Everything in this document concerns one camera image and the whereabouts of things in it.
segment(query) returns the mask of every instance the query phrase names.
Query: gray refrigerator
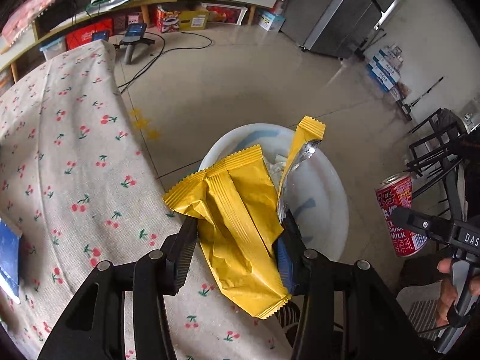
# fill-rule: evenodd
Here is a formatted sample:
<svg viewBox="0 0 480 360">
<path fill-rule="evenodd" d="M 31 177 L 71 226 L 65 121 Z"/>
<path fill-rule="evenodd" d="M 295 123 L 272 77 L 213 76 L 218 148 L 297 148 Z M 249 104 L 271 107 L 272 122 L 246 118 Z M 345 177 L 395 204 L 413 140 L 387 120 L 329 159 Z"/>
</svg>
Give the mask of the gray refrigerator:
<svg viewBox="0 0 480 360">
<path fill-rule="evenodd" d="M 289 0 L 281 31 L 298 46 L 349 58 L 395 0 Z"/>
</svg>

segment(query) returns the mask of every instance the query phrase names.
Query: white plastic basin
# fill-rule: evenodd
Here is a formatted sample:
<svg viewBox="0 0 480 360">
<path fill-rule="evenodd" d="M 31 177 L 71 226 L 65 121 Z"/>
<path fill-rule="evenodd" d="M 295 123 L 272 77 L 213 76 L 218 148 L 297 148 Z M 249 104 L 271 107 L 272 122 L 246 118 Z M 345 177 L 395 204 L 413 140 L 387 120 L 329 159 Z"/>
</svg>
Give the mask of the white plastic basin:
<svg viewBox="0 0 480 360">
<path fill-rule="evenodd" d="M 274 124 L 256 123 L 238 127 L 212 146 L 200 170 L 239 150 L 260 144 L 270 163 L 287 157 L 294 132 Z M 298 224 L 305 246 L 338 261 L 349 233 L 349 208 L 342 182 L 328 158 L 317 150 L 293 173 L 286 201 Z"/>
</svg>

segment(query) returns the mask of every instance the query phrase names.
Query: blue container lid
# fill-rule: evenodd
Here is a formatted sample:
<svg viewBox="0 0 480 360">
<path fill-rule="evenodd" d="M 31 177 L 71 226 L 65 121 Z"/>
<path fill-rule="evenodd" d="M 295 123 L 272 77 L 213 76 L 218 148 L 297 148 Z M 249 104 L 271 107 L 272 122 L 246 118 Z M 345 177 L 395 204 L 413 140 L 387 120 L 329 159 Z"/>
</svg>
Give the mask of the blue container lid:
<svg viewBox="0 0 480 360">
<path fill-rule="evenodd" d="M 58 44 L 58 43 L 60 43 L 60 42 L 63 42 L 64 39 L 65 39 L 65 37 L 64 37 L 64 36 L 61 36 L 61 37 L 53 40 L 53 41 L 50 42 L 49 44 L 46 44 L 45 46 L 40 47 L 40 51 L 45 51 L 45 50 L 51 48 L 52 46 L 54 46 L 54 45 L 56 45 L 56 44 Z"/>
</svg>

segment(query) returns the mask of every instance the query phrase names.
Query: cherry print tablecloth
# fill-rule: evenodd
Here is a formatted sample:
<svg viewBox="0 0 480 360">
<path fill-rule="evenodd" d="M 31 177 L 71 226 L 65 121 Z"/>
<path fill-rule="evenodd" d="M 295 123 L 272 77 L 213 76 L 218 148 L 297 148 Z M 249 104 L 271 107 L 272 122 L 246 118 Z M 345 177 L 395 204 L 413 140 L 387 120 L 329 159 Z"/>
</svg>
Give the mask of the cherry print tablecloth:
<svg viewBox="0 0 480 360">
<path fill-rule="evenodd" d="M 136 261 L 180 226 L 132 133 L 114 60 L 111 45 L 89 43 L 0 98 L 0 216 L 23 232 L 21 304 L 0 290 L 0 317 L 27 359 L 93 266 Z M 289 358 L 275 318 L 259 321 L 221 295 L 199 247 L 165 303 L 178 359 Z M 129 293 L 125 306 L 125 357 L 134 360 Z"/>
</svg>

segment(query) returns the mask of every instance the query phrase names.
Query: red can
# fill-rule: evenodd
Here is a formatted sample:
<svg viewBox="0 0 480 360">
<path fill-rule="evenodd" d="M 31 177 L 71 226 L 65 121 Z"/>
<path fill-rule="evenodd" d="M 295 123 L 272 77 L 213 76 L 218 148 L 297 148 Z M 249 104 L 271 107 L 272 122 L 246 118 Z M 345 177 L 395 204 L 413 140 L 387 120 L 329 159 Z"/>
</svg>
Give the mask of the red can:
<svg viewBox="0 0 480 360">
<path fill-rule="evenodd" d="M 378 204 L 383 211 L 392 237 L 393 247 L 398 257 L 408 257 L 417 253 L 427 241 L 427 237 L 395 227 L 390 215 L 397 207 L 412 206 L 412 180 L 408 173 L 390 176 L 380 183 L 375 190 Z"/>
</svg>

